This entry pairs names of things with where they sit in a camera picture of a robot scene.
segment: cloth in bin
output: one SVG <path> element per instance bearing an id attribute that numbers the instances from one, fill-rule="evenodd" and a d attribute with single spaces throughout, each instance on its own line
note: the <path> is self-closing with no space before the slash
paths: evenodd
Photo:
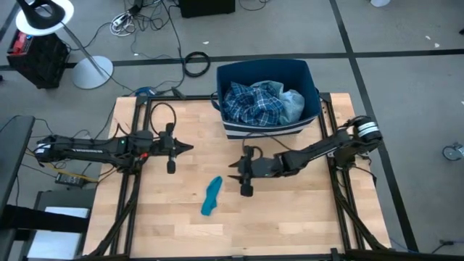
<path id="1" fill-rule="evenodd" d="M 305 108 L 305 98 L 295 90 L 283 92 L 283 84 L 271 80 L 250 87 L 231 83 L 225 94 L 224 112 L 229 120 L 257 126 L 295 123 Z"/>
<path id="2" fill-rule="evenodd" d="M 253 88 L 231 83 L 224 97 L 225 116 L 232 121 L 255 126 L 275 126 L 283 111 L 276 89 L 263 84 Z"/>

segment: floor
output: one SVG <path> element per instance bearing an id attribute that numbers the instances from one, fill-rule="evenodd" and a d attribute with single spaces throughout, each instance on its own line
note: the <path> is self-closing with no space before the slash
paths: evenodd
<path id="1" fill-rule="evenodd" d="M 101 24 L 124 11 L 123 0 L 72 2 L 75 15 L 68 26 L 84 44 Z M 0 25 L 8 20 L 14 5 L 13 0 L 0 3 Z M 243 0 L 243 5 L 254 8 L 260 3 Z M 464 142 L 464 36 L 458 33 L 464 28 L 463 11 L 460 0 L 391 0 L 382 8 L 372 7 L 366 0 L 273 0 L 256 12 L 243 10 L 237 3 L 233 14 L 191 19 L 173 9 L 184 55 L 205 51 L 213 58 L 206 75 L 187 78 L 180 90 L 187 95 L 211 94 L 215 69 L 230 62 L 263 57 L 304 59 L 320 91 L 348 92 L 357 114 L 376 116 L 388 153 L 373 153 L 372 171 L 378 176 L 378 197 L 390 237 L 406 246 L 398 210 L 403 228 L 407 230 L 410 223 L 419 251 L 431 252 L 440 239 L 464 239 L 464 161 L 449 162 L 441 154 L 443 146 Z M 14 19 L 4 28 L 0 30 L 0 36 L 4 33 L 0 42 L 3 54 L 15 31 Z M 70 42 L 63 32 L 58 35 Z M 135 36 L 133 49 L 138 55 L 130 49 Z M 180 79 L 180 65 L 156 65 L 148 58 L 178 56 L 175 41 L 170 25 L 124 38 L 111 35 L 106 27 L 87 49 L 115 62 L 117 81 L 138 88 Z M 70 62 L 82 58 L 74 51 Z M 5 81 L 0 83 L 0 117 L 34 115 L 46 119 L 50 128 L 62 135 L 80 129 L 96 135 L 115 98 L 128 93 L 113 81 L 91 91 L 76 88 L 71 69 L 65 70 L 58 89 L 37 90 L 5 65 L 6 57 L 1 56 L 0 70 L 5 71 L 0 73 Z M 203 66 L 196 63 L 189 68 L 200 71 Z M 44 124 L 37 122 L 33 135 L 47 133 Z M 29 157 L 24 163 L 38 167 Z M 78 172 L 85 166 L 70 162 L 67 169 Z M 95 164 L 86 173 L 97 176 L 98 171 Z M 401 207 L 394 206 L 394 200 L 397 204 L 399 200 L 393 200 L 389 185 L 395 183 L 409 222 Z M 66 188 L 44 175 L 20 169 L 21 206 L 32 207 L 38 191 L 59 189 Z M 15 195 L 14 189 L 10 202 Z M 401 249 L 394 242 L 392 245 Z M 11 260 L 17 259 L 15 249 L 19 249 L 17 244 Z M 446 246 L 439 253 L 464 254 L 464 245 Z"/>

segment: plaid shirt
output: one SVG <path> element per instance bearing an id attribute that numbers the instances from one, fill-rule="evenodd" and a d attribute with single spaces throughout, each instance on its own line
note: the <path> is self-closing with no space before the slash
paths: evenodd
<path id="1" fill-rule="evenodd" d="M 223 109 L 227 120 L 255 126 L 275 126 L 283 111 L 283 103 L 276 90 L 262 84 L 256 88 L 231 83 L 224 98 Z"/>

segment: wooden tabletop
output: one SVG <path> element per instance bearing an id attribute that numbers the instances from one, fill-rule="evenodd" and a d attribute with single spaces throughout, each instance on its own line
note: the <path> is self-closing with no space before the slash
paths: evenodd
<path id="1" fill-rule="evenodd" d="M 355 115 L 349 94 L 331 94 L 331 98 L 338 125 Z M 177 114 L 175 137 L 195 147 L 178 156 L 173 175 L 166 172 L 166 157 L 150 157 L 144 165 L 131 257 L 325 254 L 333 247 L 343 252 L 325 157 L 292 177 L 254 179 L 254 196 L 242 197 L 240 185 L 227 177 L 237 174 L 228 166 L 240 158 L 241 141 L 227 140 L 219 112 L 209 101 L 169 104 Z M 130 131 L 134 108 L 135 98 L 117 100 L 109 136 L 113 136 L 117 123 Z M 145 110 L 141 111 L 143 119 Z M 173 116 L 167 107 L 159 106 L 152 119 L 155 128 L 163 130 Z M 322 139 L 318 120 L 297 135 L 278 139 L 291 148 L 303 149 Z M 260 146 L 267 157 L 285 150 L 269 138 L 246 144 Z M 361 159 L 357 165 L 368 169 Z M 102 172 L 108 169 L 105 165 Z M 356 169 L 349 173 L 360 218 L 382 244 L 389 246 L 371 176 Z M 223 186 L 217 208 L 211 216 L 203 216 L 200 209 L 206 188 L 218 175 L 223 177 Z M 84 254 L 96 248 L 115 220 L 121 179 L 122 175 L 115 173 L 97 189 Z M 124 225 L 121 230 L 120 252 L 126 228 Z"/>

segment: black metal frame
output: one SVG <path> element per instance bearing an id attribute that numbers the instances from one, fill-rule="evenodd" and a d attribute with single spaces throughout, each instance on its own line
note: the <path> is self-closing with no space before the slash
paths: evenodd
<path id="1" fill-rule="evenodd" d="M 327 105 L 327 113 L 330 119 L 331 128 L 333 131 L 337 129 L 336 125 L 336 118 L 334 114 L 334 108 L 331 103 L 330 94 L 321 93 L 320 94 L 322 102 L 325 102 Z M 175 96 L 157 96 L 157 97 L 138 97 L 136 100 L 136 108 L 134 110 L 133 122 L 132 122 L 132 130 L 131 132 L 137 131 L 138 127 L 138 120 L 140 118 L 140 111 L 142 105 L 146 105 L 145 109 L 145 116 L 143 121 L 143 130 L 148 130 L 149 127 L 149 118 L 150 118 L 150 109 L 152 108 L 153 102 L 160 102 L 160 101 L 199 101 L 199 100 L 210 100 L 211 96 L 187 96 L 185 99 L 179 99 Z M 328 131 L 324 116 L 319 115 L 319 123 L 320 128 L 322 131 L 322 137 L 328 137 Z M 355 198 L 353 195 L 352 187 L 351 187 L 351 180 L 349 179 L 349 171 L 342 170 L 341 176 L 344 182 L 344 189 L 347 194 L 346 200 L 340 200 L 337 195 L 341 194 L 341 189 L 339 186 L 339 180 L 337 172 L 340 171 L 335 166 L 335 162 L 333 158 L 327 157 L 328 161 L 328 168 L 331 177 L 331 185 L 333 189 L 333 194 L 336 203 L 336 211 L 337 217 L 339 219 L 340 225 L 340 232 L 341 238 L 343 241 L 344 251 L 346 254 L 339 254 L 337 249 L 331 249 L 330 254 L 298 254 L 298 255 L 269 255 L 269 256 L 236 256 L 236 257 L 168 257 L 168 258 L 156 258 L 156 257 L 149 257 L 149 258 L 135 258 L 130 259 L 134 261 L 175 261 L 175 260 L 190 260 L 190 261 L 198 261 L 198 260 L 231 260 L 231 261 L 245 261 L 245 260 L 409 260 L 409 261 L 419 261 L 419 260 L 462 260 L 464 261 L 464 257 L 458 256 L 447 256 L 447 255 L 437 255 L 437 254 L 410 254 L 410 253 L 403 253 L 403 252 L 395 252 L 395 251 L 387 251 L 386 247 L 381 246 L 373 237 L 370 235 L 369 230 L 365 227 L 363 222 L 357 217 L 357 210 L 355 204 Z M 121 183 L 120 188 L 120 195 L 117 204 L 117 213 L 116 218 L 120 216 L 122 209 L 125 205 L 125 198 L 128 190 L 128 181 L 129 181 L 130 173 L 123 174 L 123 182 Z M 140 180 L 141 174 L 136 175 L 133 183 L 133 189 L 137 191 L 140 188 Z M 345 219 L 344 213 L 347 213 L 348 216 L 352 219 L 352 224 L 354 227 L 355 238 L 357 242 L 357 249 L 352 248 L 351 241 L 349 240 L 349 232 L 347 228 L 347 222 Z M 133 238 L 133 229 L 135 225 L 136 219 L 136 207 L 134 207 L 129 214 L 129 221 L 128 221 L 128 230 L 125 237 L 125 247 L 123 254 L 124 257 L 127 257 L 131 253 L 131 246 L 132 246 L 132 238 Z M 117 253 L 117 245 L 119 241 L 119 231 L 117 235 L 114 237 L 113 242 L 111 244 L 110 254 Z M 363 235 L 369 235 L 369 237 L 365 237 L 365 240 L 370 244 L 370 247 L 374 249 L 374 251 L 367 251 L 365 250 L 364 239 Z"/>

